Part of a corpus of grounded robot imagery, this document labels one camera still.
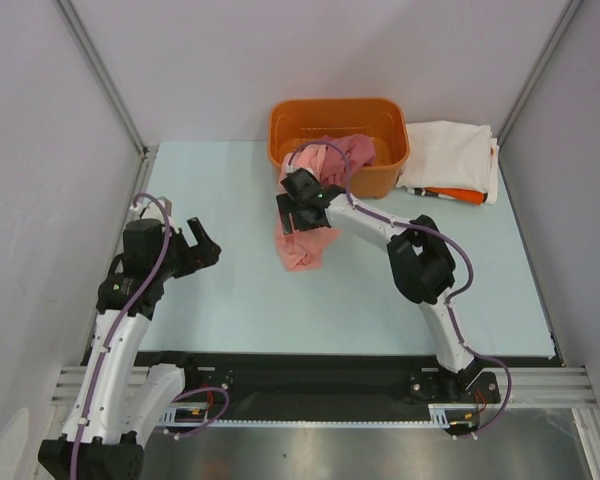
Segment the dark pink t-shirt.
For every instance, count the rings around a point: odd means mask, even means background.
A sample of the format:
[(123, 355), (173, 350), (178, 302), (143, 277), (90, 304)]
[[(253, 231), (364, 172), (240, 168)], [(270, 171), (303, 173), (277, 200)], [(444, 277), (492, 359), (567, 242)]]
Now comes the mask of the dark pink t-shirt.
[(323, 136), (322, 140), (329, 143), (320, 173), (320, 181), (323, 185), (335, 184), (344, 187), (346, 184), (346, 165), (338, 150), (346, 155), (351, 175), (364, 166), (373, 165), (376, 160), (376, 149), (369, 136), (362, 134), (341, 138)]

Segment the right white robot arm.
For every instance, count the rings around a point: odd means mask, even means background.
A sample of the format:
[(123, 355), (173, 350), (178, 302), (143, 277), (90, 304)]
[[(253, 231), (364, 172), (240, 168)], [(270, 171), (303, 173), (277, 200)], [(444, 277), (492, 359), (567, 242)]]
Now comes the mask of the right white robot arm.
[(294, 186), (284, 181), (276, 197), (283, 233), (340, 229), (384, 251), (394, 284), (419, 306), (436, 347), (437, 387), (422, 399), (464, 401), (477, 389), (483, 365), (465, 339), (453, 303), (455, 261), (450, 239), (435, 222), (395, 217), (349, 196), (338, 186)]

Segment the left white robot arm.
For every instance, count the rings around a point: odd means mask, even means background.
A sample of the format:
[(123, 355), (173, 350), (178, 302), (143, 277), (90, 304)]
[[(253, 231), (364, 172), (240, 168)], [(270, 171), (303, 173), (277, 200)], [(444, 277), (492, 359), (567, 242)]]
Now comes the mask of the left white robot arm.
[(158, 218), (129, 222), (123, 247), (98, 288), (96, 324), (82, 383), (58, 438), (38, 460), (54, 479), (137, 479), (144, 448), (168, 406), (196, 394), (211, 398), (194, 357), (158, 353), (135, 394), (128, 384), (164, 285), (215, 265), (221, 248), (196, 217), (196, 243)]

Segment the orange plastic basket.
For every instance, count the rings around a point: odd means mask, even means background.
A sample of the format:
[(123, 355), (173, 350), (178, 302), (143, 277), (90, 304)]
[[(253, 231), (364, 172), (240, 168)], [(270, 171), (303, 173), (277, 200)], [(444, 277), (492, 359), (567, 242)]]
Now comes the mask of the orange plastic basket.
[(410, 153), (403, 111), (389, 99), (296, 99), (273, 107), (268, 153), (274, 168), (315, 140), (334, 144), (349, 157), (351, 192), (360, 198), (388, 195)]

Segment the light pink t-shirt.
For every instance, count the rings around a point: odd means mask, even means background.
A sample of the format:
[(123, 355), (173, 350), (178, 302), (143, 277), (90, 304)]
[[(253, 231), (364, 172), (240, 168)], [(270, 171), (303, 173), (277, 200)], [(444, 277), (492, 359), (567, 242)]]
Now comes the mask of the light pink t-shirt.
[[(310, 144), (295, 154), (286, 155), (278, 178), (278, 192), (284, 192), (281, 182), (286, 176), (300, 168), (312, 173), (322, 186), (343, 186), (342, 172), (336, 166), (338, 161), (335, 154), (335, 150), (328, 145)], [(286, 271), (315, 270), (322, 266), (324, 250), (338, 235), (337, 230), (330, 229), (293, 230), (285, 234), (278, 219), (274, 230), (275, 249)]]

